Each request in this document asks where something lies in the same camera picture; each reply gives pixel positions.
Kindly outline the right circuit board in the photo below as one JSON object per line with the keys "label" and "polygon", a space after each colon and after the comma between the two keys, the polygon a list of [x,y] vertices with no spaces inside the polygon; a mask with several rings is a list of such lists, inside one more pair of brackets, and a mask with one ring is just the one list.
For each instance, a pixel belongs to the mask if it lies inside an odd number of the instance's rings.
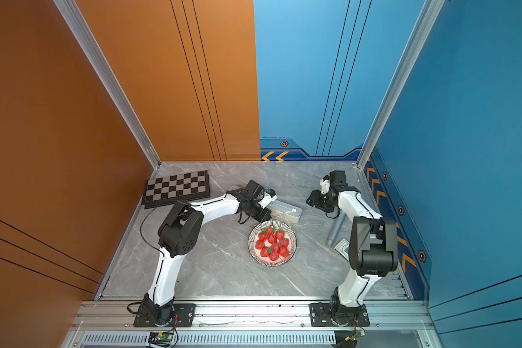
{"label": "right circuit board", "polygon": [[366,330],[364,328],[361,328],[360,330],[348,332],[345,338],[343,338],[340,343],[350,345],[351,347],[356,347],[359,340],[365,336]]}

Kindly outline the circuit board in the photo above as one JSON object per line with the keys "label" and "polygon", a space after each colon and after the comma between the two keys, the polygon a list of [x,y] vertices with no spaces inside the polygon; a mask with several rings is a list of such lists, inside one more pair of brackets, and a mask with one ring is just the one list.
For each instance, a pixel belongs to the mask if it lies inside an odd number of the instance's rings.
{"label": "circuit board", "polygon": [[340,343],[350,345],[351,347],[356,347],[359,340],[365,336],[366,330],[364,328],[361,328],[360,330],[348,332],[345,338],[343,338]]}
{"label": "circuit board", "polygon": [[155,331],[149,333],[146,346],[169,348],[176,342],[177,337],[173,331]]}

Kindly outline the black white chessboard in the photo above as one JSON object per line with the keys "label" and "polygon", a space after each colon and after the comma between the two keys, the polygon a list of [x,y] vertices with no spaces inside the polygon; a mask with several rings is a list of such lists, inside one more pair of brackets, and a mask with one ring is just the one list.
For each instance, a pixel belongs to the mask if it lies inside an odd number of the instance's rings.
{"label": "black white chessboard", "polygon": [[144,185],[145,209],[174,204],[176,201],[202,200],[210,197],[208,171],[195,171],[149,179]]}

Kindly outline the aluminium front rail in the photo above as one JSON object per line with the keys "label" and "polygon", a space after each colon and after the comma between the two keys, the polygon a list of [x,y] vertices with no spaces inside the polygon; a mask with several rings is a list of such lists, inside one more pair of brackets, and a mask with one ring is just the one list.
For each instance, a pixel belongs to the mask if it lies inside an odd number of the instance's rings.
{"label": "aluminium front rail", "polygon": [[[150,332],[173,331],[172,347],[351,347],[341,344],[362,327],[313,327],[310,297],[179,297],[196,305],[189,328],[136,328],[132,298],[83,302],[63,347],[147,347]],[[356,347],[440,347],[432,319],[420,301],[369,300],[371,325]]]}

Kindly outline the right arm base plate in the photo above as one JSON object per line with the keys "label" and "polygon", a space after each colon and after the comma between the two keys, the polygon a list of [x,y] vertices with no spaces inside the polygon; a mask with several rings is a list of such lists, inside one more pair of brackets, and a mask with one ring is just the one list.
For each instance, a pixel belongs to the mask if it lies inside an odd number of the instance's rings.
{"label": "right arm base plate", "polygon": [[315,302],[309,304],[310,322],[313,327],[350,327],[366,328],[371,325],[365,305],[346,307],[342,304]]}

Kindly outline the cream plastic wrap dispenser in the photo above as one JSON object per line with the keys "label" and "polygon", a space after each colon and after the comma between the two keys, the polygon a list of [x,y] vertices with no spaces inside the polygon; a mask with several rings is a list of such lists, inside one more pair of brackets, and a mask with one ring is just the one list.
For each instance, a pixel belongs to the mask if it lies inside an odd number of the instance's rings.
{"label": "cream plastic wrap dispenser", "polygon": [[276,219],[286,220],[290,223],[297,224],[302,215],[302,209],[292,204],[276,200],[268,204],[267,208],[271,211],[271,215]]}

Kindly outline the red strawberries pile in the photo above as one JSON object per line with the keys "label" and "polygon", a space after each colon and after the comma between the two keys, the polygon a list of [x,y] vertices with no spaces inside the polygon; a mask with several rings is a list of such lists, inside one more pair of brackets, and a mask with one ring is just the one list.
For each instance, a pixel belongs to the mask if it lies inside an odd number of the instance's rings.
{"label": "red strawberries pile", "polygon": [[255,234],[253,255],[270,265],[284,262],[291,256],[291,240],[288,234],[273,225]]}

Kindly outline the small white box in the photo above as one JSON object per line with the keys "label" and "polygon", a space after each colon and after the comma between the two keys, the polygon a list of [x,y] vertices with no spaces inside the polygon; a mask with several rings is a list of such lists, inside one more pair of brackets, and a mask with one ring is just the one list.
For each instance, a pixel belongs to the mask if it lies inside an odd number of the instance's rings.
{"label": "small white box", "polygon": [[343,257],[347,262],[349,262],[349,242],[346,239],[340,240],[334,250]]}

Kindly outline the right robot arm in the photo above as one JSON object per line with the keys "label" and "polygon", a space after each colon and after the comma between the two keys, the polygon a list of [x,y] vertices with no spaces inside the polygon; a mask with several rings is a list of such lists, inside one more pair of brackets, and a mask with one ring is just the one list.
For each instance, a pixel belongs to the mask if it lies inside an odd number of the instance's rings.
{"label": "right robot arm", "polygon": [[383,217],[362,198],[361,192],[347,184],[344,171],[323,177],[307,204],[325,213],[338,212],[352,222],[347,249],[350,270],[335,288],[328,303],[310,304],[314,327],[370,326],[365,296],[372,286],[397,270],[397,227],[394,219]]}

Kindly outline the left circuit board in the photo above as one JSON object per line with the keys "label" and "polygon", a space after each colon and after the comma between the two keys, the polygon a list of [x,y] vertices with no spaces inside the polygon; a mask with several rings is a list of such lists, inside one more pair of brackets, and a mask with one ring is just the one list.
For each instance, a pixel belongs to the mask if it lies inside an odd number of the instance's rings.
{"label": "left circuit board", "polygon": [[176,342],[177,337],[173,331],[155,331],[149,333],[146,346],[169,348]]}

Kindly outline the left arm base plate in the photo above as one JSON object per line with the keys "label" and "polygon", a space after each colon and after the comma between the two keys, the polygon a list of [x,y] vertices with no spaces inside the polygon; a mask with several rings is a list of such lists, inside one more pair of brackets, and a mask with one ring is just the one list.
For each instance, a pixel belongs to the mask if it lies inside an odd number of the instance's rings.
{"label": "left arm base plate", "polygon": [[193,303],[167,304],[154,315],[140,305],[135,315],[133,326],[136,328],[189,328],[194,321],[196,305]]}

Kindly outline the grey cylindrical marker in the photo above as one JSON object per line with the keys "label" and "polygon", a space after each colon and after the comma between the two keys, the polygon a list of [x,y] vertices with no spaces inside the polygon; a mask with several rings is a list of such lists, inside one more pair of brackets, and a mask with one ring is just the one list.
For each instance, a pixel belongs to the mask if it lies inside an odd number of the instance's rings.
{"label": "grey cylindrical marker", "polygon": [[335,217],[333,226],[326,240],[327,247],[332,247],[335,244],[346,217],[347,215],[344,213],[339,213],[338,216]]}

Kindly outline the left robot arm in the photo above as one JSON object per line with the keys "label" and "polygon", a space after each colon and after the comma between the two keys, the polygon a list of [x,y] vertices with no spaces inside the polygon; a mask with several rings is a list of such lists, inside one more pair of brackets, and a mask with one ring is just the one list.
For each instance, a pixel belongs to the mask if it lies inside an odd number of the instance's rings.
{"label": "left robot arm", "polygon": [[159,260],[149,287],[139,307],[155,326],[175,324],[175,285],[185,256],[195,247],[201,228],[213,220],[245,214],[259,223],[271,219],[268,205],[276,201],[276,192],[255,181],[235,188],[211,200],[196,203],[177,202],[158,229]]}

